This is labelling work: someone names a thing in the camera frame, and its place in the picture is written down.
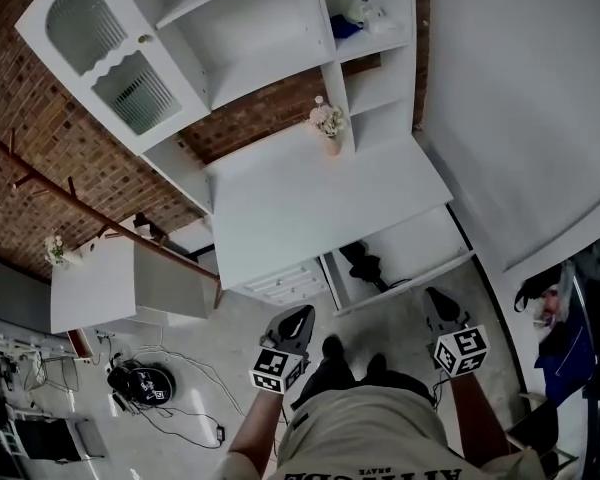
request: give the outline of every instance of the beige shirt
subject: beige shirt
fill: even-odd
[[[259,480],[253,464],[228,454],[214,480]],[[525,451],[478,469],[447,448],[442,422],[409,391],[361,386],[327,391],[295,414],[278,450],[272,480],[544,479]]]

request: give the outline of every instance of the person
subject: person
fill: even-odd
[[[473,480],[545,478],[532,450],[511,455],[473,374],[451,379],[464,458],[447,447],[434,400],[417,379],[376,355],[354,379],[336,336],[292,404],[272,480]],[[259,480],[271,455],[282,395],[260,391],[214,480]]]

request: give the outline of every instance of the white flowers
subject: white flowers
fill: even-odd
[[[63,265],[64,260],[62,255],[64,247],[62,245],[62,237],[60,235],[49,235],[44,239],[45,254],[44,258],[52,265]]]
[[[338,132],[347,127],[347,121],[342,117],[340,107],[332,107],[324,103],[322,96],[316,96],[318,106],[309,114],[307,124],[318,135],[326,135],[329,138],[334,138]]]

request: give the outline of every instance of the frosted glass panel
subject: frosted glass panel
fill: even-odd
[[[47,16],[47,34],[79,75],[127,37],[104,0],[56,0]]]
[[[137,135],[182,110],[140,52],[111,68],[93,90]]]

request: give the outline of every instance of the black pants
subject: black pants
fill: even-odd
[[[385,370],[372,372],[361,381],[356,381],[347,362],[342,358],[338,358],[322,360],[316,372],[309,377],[309,380],[302,389],[300,398],[291,404],[291,408],[295,411],[307,400],[325,391],[332,389],[342,391],[357,386],[382,386],[386,388],[406,389],[426,398],[432,406],[434,405],[434,399],[429,394],[427,386],[410,375]]]

